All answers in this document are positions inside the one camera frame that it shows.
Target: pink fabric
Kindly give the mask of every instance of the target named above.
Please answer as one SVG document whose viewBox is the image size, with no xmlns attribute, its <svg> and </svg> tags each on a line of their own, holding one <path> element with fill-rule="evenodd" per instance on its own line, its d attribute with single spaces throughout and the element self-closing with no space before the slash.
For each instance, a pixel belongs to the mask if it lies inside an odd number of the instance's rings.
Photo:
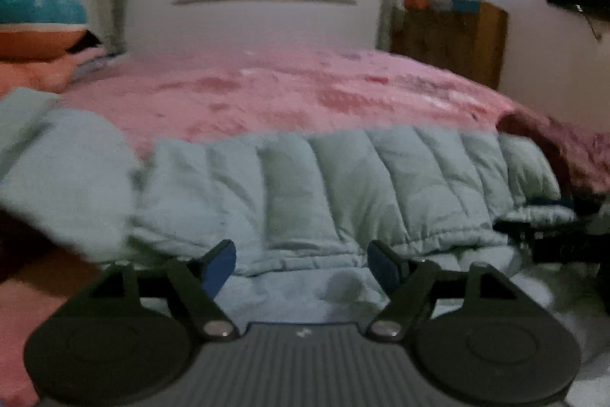
<svg viewBox="0 0 610 407">
<path fill-rule="evenodd" d="M 104 116 L 140 156 L 157 137 L 195 142 L 270 130 L 425 123 L 493 130 L 500 115 L 516 108 L 477 83 L 377 51 L 154 56 L 124 60 L 97 77 L 71 87 L 63 105 Z M 48 290 L 51 282 L 73 275 L 74 267 L 74 261 L 54 259 L 29 269 L 36 285 L 28 278 L 0 285 L 0 399 L 7 407 L 35 400 L 22 347 L 36 325 L 88 281 L 72 278 L 62 291 Z"/>
<path fill-rule="evenodd" d="M 23 365 L 27 337 L 97 274 L 95 267 L 58 249 L 0 284 L 0 402 L 5 407 L 37 401 Z"/>
</svg>

